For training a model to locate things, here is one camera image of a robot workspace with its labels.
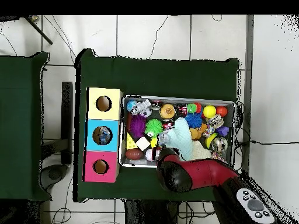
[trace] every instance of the yellow ball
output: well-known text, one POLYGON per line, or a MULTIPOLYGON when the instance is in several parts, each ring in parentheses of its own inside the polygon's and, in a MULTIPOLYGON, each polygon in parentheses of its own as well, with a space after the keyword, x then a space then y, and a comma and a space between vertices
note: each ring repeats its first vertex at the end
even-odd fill
POLYGON ((204 109, 203 109, 203 115, 206 117, 206 118, 212 118, 214 117, 216 114, 216 108, 214 106, 205 106, 204 109))

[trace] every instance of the shape sorter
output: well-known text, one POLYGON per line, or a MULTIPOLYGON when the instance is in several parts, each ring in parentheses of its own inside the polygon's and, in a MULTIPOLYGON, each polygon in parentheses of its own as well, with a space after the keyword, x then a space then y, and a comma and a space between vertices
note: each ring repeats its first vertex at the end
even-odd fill
POLYGON ((86 123, 83 178, 85 182, 114 183, 119 173, 119 89, 89 87, 86 91, 86 123))

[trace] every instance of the green table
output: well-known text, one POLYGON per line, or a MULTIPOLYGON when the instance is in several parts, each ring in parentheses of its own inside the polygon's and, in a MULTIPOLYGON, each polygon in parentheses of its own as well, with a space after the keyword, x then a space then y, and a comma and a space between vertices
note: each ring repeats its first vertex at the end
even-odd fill
POLYGON ((0 198, 49 200, 39 184, 40 78, 48 53, 0 56, 0 198))
POLYGON ((76 58, 74 199, 214 200, 211 187, 174 193, 159 185, 155 169, 121 167, 115 183, 82 182, 86 88, 120 89, 124 95, 237 100, 239 61, 170 61, 95 57, 84 49, 76 58))

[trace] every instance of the brown football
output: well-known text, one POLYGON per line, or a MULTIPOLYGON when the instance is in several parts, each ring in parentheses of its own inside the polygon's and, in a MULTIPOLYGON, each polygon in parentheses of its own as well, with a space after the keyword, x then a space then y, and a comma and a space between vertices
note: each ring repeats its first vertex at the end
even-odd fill
POLYGON ((131 160, 138 160, 143 157, 143 152, 140 149, 128 149, 126 152, 126 158, 131 160))

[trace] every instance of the white wall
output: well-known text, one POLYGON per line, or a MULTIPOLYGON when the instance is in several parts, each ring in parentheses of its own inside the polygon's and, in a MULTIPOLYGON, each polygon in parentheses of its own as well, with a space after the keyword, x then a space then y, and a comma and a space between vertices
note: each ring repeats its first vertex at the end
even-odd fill
MULTIPOLYGON (((299 30, 282 15, 255 15, 251 139, 299 141, 299 30)), ((299 145, 251 144, 250 176, 299 220, 299 145)))

